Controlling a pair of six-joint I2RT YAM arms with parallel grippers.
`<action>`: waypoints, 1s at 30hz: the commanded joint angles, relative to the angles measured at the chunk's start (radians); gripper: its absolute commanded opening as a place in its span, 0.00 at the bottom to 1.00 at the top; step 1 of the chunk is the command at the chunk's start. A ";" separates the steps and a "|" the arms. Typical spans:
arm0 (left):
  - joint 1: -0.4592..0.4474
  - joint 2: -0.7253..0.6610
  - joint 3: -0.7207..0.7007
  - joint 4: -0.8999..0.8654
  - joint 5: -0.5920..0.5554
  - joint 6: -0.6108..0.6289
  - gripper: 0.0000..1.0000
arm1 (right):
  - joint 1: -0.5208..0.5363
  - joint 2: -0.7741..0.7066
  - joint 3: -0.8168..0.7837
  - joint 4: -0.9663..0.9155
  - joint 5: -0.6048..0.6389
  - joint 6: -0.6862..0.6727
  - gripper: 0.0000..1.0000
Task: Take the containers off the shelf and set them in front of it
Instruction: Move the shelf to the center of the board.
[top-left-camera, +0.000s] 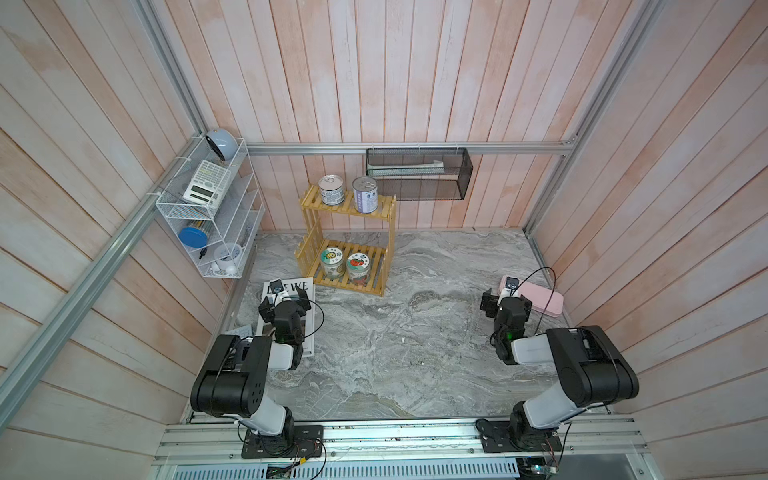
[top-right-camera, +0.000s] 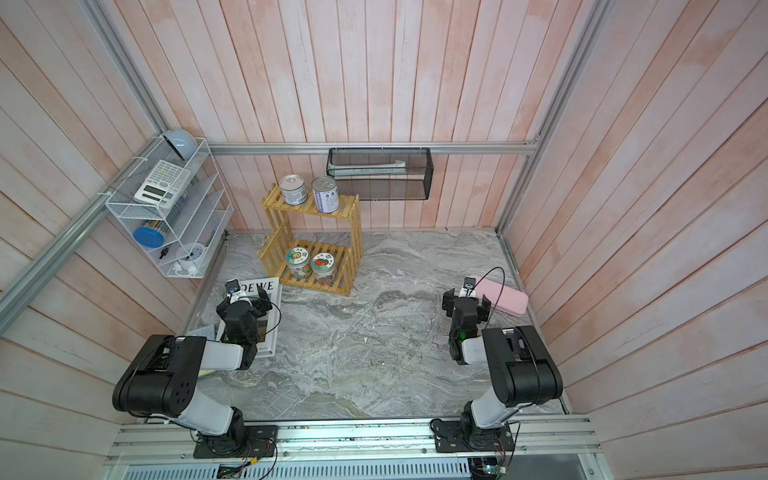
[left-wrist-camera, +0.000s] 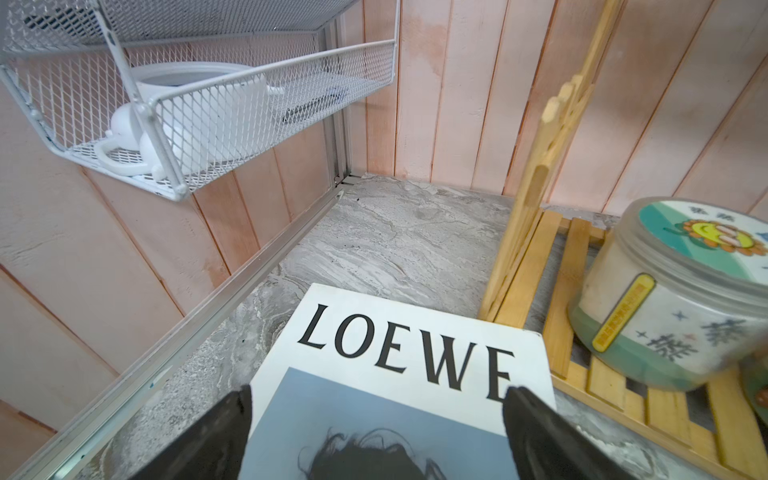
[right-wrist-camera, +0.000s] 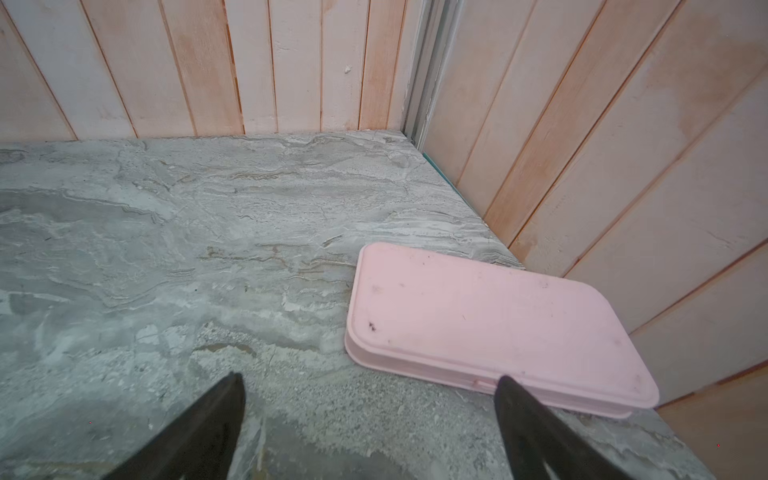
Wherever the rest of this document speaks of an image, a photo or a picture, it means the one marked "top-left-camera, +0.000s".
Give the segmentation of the sunflower lid seed jar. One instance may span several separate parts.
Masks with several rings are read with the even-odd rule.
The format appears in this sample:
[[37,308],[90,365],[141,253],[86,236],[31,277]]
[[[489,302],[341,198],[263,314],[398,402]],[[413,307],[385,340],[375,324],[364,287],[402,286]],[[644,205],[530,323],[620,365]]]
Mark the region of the sunflower lid seed jar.
[[327,247],[320,255],[320,262],[325,277],[337,280],[344,275],[345,259],[343,252],[337,247]]

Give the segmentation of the tomato lid seed jar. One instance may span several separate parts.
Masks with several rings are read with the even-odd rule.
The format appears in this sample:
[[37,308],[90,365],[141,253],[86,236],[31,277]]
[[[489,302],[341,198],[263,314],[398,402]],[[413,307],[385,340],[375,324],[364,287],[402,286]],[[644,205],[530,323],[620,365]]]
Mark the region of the tomato lid seed jar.
[[355,252],[347,257],[346,271],[348,280],[358,286],[366,286],[371,269],[370,257],[362,252]]

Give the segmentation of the white label tin can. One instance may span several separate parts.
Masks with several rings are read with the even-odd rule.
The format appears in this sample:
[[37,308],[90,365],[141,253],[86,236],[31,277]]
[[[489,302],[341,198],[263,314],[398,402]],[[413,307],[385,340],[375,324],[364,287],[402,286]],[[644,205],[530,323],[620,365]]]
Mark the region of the white label tin can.
[[328,174],[318,181],[322,203],[328,206],[342,205],[345,201],[344,180],[335,174]]

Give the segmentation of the purple label tin can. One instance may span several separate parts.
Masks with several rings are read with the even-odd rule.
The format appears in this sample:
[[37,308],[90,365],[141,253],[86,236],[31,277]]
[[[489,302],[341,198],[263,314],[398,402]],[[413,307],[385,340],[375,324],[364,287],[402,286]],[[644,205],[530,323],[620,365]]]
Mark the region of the purple label tin can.
[[371,214],[378,209],[378,184],[370,176],[361,176],[352,183],[356,210],[361,214]]

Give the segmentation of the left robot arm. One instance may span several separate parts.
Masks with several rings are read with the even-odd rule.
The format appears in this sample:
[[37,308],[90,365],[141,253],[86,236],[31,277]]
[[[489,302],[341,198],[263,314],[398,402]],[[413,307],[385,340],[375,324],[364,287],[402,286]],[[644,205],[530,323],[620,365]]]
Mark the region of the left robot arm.
[[269,373],[299,367],[306,338],[302,319],[312,304],[303,289],[268,294],[259,315],[274,334],[218,336],[193,384],[192,410],[234,420],[244,459],[291,458],[298,465],[323,455],[323,429],[296,427],[291,410],[266,393]]

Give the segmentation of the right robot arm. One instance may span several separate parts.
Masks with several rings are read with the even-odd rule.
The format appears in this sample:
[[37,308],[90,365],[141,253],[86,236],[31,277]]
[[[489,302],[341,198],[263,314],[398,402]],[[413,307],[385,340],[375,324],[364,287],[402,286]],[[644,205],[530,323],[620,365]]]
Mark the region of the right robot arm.
[[478,419],[475,427],[486,453],[554,451],[564,422],[591,407],[632,399],[639,380],[599,326],[553,328],[527,337],[533,303],[509,290],[483,293],[480,310],[494,320],[490,344],[506,365],[552,365],[557,381],[538,396],[517,403],[507,421]]

